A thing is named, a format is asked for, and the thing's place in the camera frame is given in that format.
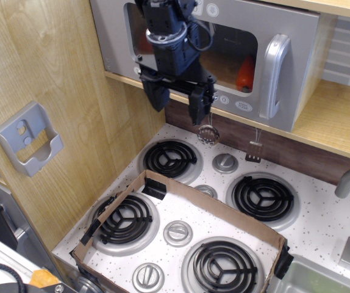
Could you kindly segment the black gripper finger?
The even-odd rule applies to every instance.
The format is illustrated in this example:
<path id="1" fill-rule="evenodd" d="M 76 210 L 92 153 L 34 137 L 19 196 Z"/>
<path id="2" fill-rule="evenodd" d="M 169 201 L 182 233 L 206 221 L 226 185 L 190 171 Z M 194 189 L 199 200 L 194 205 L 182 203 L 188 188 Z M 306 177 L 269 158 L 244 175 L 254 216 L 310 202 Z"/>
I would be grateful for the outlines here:
<path id="1" fill-rule="evenodd" d="M 188 111 L 193 126 L 200 125 L 206 115 L 210 113 L 213 95 L 207 87 L 195 87 L 188 96 Z"/>
<path id="2" fill-rule="evenodd" d="M 151 106 L 160 112 L 170 100 L 170 91 L 165 79 L 141 79 L 143 89 Z"/>

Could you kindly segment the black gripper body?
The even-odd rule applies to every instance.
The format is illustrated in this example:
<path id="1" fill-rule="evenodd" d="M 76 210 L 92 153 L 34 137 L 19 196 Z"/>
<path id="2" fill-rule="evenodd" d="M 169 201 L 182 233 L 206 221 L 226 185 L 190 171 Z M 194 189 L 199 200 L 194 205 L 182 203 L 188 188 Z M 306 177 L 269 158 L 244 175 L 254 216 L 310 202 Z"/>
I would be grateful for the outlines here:
<path id="1" fill-rule="evenodd" d="M 146 38 L 154 49 L 154 62 L 137 56 L 140 79 L 165 79 L 170 90 L 189 96 L 197 87 L 207 87 L 215 97 L 216 77 L 199 62 L 213 41 L 208 27 L 200 21 L 148 21 Z"/>

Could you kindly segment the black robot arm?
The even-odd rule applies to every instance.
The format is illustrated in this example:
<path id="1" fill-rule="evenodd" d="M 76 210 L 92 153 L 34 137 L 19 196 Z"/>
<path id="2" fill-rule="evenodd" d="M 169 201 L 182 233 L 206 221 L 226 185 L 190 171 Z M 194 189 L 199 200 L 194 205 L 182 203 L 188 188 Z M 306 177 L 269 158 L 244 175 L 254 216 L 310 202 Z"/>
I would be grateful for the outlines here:
<path id="1" fill-rule="evenodd" d="M 170 90 L 188 96 L 193 125 L 210 113 L 216 97 L 216 77 L 200 63 L 201 53 L 213 43 L 210 29 L 192 11 L 196 1 L 136 1 L 146 21 L 145 33 L 152 45 L 155 67 L 141 59 L 140 79 L 151 105 L 161 111 L 170 100 Z"/>

